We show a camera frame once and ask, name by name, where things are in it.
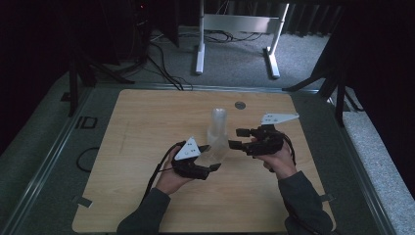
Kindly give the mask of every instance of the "finger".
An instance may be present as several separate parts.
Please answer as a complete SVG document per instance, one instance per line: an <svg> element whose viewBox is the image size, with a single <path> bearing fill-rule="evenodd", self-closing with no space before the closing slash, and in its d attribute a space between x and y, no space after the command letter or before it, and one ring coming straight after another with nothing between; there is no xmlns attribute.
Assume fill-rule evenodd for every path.
<svg viewBox="0 0 415 235"><path fill-rule="evenodd" d="M171 164L171 161L173 160L174 156L176 156L176 154L179 152L180 149L181 149L180 146L176 146L170 151L170 154L168 155L168 159L164 164L164 168L166 168L167 165Z"/></svg>
<svg viewBox="0 0 415 235"><path fill-rule="evenodd" d="M268 162L272 159L272 157L269 156L269 155L259 155L259 156L255 156L255 158L259 159L259 160L262 160L262 161L265 161L265 162Z"/></svg>
<svg viewBox="0 0 415 235"><path fill-rule="evenodd" d="M263 166L267 169L271 168L271 165L269 165L267 162L263 162Z"/></svg>

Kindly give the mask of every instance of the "person's right hand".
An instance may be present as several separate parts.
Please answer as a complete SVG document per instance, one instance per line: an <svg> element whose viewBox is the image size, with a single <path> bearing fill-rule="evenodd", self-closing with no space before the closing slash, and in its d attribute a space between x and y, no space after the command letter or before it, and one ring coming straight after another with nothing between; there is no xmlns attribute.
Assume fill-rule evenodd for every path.
<svg viewBox="0 0 415 235"><path fill-rule="evenodd" d="M163 172L161 173L160 178L156 184L156 188L167 195L175 193L183 185L194 180L193 178L182 177L174 172L171 161L180 149L180 146L176 146L173 150L171 150L167 161L164 163Z"/></svg>
<svg viewBox="0 0 415 235"><path fill-rule="evenodd" d="M263 160L263 166L267 169L273 169L278 179L283 179L297 173L291 156L290 147L284 141L284 145L280 151L273 155L254 156L256 159Z"/></svg>

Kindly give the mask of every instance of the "cable on floor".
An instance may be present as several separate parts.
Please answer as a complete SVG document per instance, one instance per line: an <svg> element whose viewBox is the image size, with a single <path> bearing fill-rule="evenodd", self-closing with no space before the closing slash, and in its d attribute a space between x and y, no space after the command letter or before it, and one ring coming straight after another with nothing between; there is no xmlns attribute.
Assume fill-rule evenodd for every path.
<svg viewBox="0 0 415 235"><path fill-rule="evenodd" d="M208 36L209 34L222 35L222 36L225 36L225 39L219 39L219 38L215 38L215 37L212 37L212 36ZM179 33L179 37L199 37L199 35L200 35L199 32L183 32L183 33ZM205 40L207 42L215 42L215 43L255 41L255 40L258 40L262 35L263 35L263 33L253 32L253 33L250 33L250 35L248 35L245 38L238 38L238 37L235 37L232 33L227 32L227 31L223 31L223 30L206 30ZM151 39L152 42L155 42L157 39L160 39L160 38L165 38L164 34L152 35L151 37L152 37L152 39Z"/></svg>
<svg viewBox="0 0 415 235"><path fill-rule="evenodd" d="M170 73L168 73L167 69L165 68L164 52L162 51L162 48L160 46L156 45L155 43L152 43L152 42L150 43L150 45L158 48L159 51L161 52L161 66L159 66L150 56L147 57L149 59L149 61L151 63L153 63L153 65L155 65L156 68L160 72L160 73L158 73L158 72L155 72L155 73L160 74L165 79L167 79L171 84L173 84L176 87L177 90L184 91L183 85L179 80L181 80L184 83L186 83L187 85L189 85L191 87L191 90L193 90L193 85L191 83L187 82L183 77L172 76Z"/></svg>
<svg viewBox="0 0 415 235"><path fill-rule="evenodd" d="M330 234L331 235L342 235L342 233L340 233L337 228L335 230L333 230Z"/></svg>

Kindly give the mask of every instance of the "white fiducial marker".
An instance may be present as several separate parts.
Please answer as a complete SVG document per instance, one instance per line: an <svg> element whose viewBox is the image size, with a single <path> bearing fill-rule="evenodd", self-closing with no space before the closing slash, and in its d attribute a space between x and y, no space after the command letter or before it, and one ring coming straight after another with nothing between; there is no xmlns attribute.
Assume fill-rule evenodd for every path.
<svg viewBox="0 0 415 235"><path fill-rule="evenodd" d="M196 143L195 138L192 136L187 141L186 144L180 149L177 155L174 157L176 160L184 160L195 158L201 155L198 144Z"/></svg>
<svg viewBox="0 0 415 235"><path fill-rule="evenodd" d="M299 118L299 114L265 114L260 121L261 124L277 124L287 120Z"/></svg>

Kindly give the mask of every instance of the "black cable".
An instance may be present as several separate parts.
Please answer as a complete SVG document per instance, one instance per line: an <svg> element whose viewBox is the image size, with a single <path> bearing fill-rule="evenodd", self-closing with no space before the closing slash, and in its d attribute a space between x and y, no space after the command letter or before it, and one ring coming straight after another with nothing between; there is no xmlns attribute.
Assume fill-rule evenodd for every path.
<svg viewBox="0 0 415 235"><path fill-rule="evenodd" d="M84 167L82 167L81 165L80 165L80 160L81 160L81 158L82 158L82 156L86 153L86 152L88 152L88 151L91 151L91 150L99 150L100 149L100 147L92 147L92 148L89 148L89 149L86 149L85 151L83 151L78 157L77 157L77 159L76 159L76 166L80 169L80 170L82 170L82 171L84 171L84 172L88 172L88 173L90 173L91 172L91 169L87 169L87 168L84 168Z"/></svg>
<svg viewBox="0 0 415 235"><path fill-rule="evenodd" d="M150 60L150 62L152 62L155 66L156 66L156 68L158 68L159 69L159 71L162 73L162 76L164 77L164 78L166 78L171 84L173 84L176 88L177 88L177 90L182 90L182 88L180 88L180 87L178 87L177 86L177 84L174 82L174 79L171 79L168 75L165 75L164 74L164 72L162 71L162 69L159 67L159 65L150 57L150 56L147 56L148 57L148 59Z"/></svg>
<svg viewBox="0 0 415 235"><path fill-rule="evenodd" d="M333 230L331 234L333 234L333 235L335 235L335 234L342 235L342 233L339 232L339 229L337 229L337 228L335 230Z"/></svg>
<svg viewBox="0 0 415 235"><path fill-rule="evenodd" d="M296 163L296 152L294 151L294 147L293 147L293 143L291 142L291 139L288 137L288 135L283 133L283 138L285 139L285 141L287 142L288 146L290 147L291 150L291 156L293 157L293 163L294 165L297 165Z"/></svg>
<svg viewBox="0 0 415 235"><path fill-rule="evenodd" d="M119 69L119 70L114 70L114 72L120 75L124 75L128 72L137 71L137 69L141 69L142 65L143 65L143 62L139 62L138 60L135 60L133 65L128 66L126 68Z"/></svg>
<svg viewBox="0 0 415 235"><path fill-rule="evenodd" d="M363 112L363 111L364 111L363 109L361 109L361 108L357 107L357 104L354 102L354 100L353 100L353 99L351 99L351 97L350 97L350 95L348 94L348 92L347 92L347 91L345 92L345 95L346 95L346 98L350 101L350 104L353 106L353 108L354 108L356 111L360 111L360 112Z"/></svg>
<svg viewBox="0 0 415 235"><path fill-rule="evenodd" d="M179 77L179 76L173 76L170 73L168 73L167 69L165 68L164 52L162 51L162 48L160 46L156 45L155 43L150 43L150 45L158 48L159 51L161 52L161 67L150 56L148 56L150 62L152 62L156 66L156 68L161 72L161 75L164 78L166 78L171 84L173 84L177 88L177 90L181 90L181 91L184 90L183 85L177 79L180 79L184 83L190 85L191 86L191 90L193 90L193 85L191 83L187 82L184 78Z"/></svg>
<svg viewBox="0 0 415 235"><path fill-rule="evenodd" d="M216 11L216 14L217 14L217 15L220 13L220 10L222 10L222 8L223 8L223 6L225 6L225 4L226 4L226 8L225 8L225 10L223 11L223 15L225 15L225 14L226 14L226 11L227 11L227 9L228 9L228 5L229 5L229 0L224 1L224 2L223 2L223 4L222 4L222 5L220 5L219 9L217 9L217 11Z"/></svg>
<svg viewBox="0 0 415 235"><path fill-rule="evenodd" d="M250 39L257 33L252 33L251 35L245 37L245 38L237 38L232 33L222 31L222 30L211 30L207 34L222 34L226 37L226 39L218 39L211 36L205 36L205 38L210 39L209 42L217 42L217 43L229 43L229 42L241 42L241 41L255 41L259 39L262 36L262 33L259 34L257 38Z"/></svg>
<svg viewBox="0 0 415 235"><path fill-rule="evenodd" d="M176 147L176 146L183 146L183 144L186 143L186 141L184 142L179 142L174 144L173 146L171 146L167 152L165 153L164 157L162 157L161 161L159 164L157 164L155 171L153 172L152 177L150 177L149 183L147 184L147 188L146 188L146 192L144 193L143 199L141 200L140 205L143 203L144 199L147 197L147 195L150 193L150 190L152 189L153 183L156 179L156 176L158 175L158 173L160 172L160 169L162 167L162 164L164 163L165 159L168 157L168 155L170 154L170 152Z"/></svg>
<svg viewBox="0 0 415 235"><path fill-rule="evenodd" d="M170 167L170 168L167 168L167 169L161 169L161 170L159 170L159 172L163 172L163 171L170 170L170 169L174 169L174 167Z"/></svg>
<svg viewBox="0 0 415 235"><path fill-rule="evenodd" d="M139 72L142 69L143 69L143 67L140 67L140 69L129 71L129 73L126 72L122 76L127 78L129 76L132 76L132 75L136 74L137 72Z"/></svg>

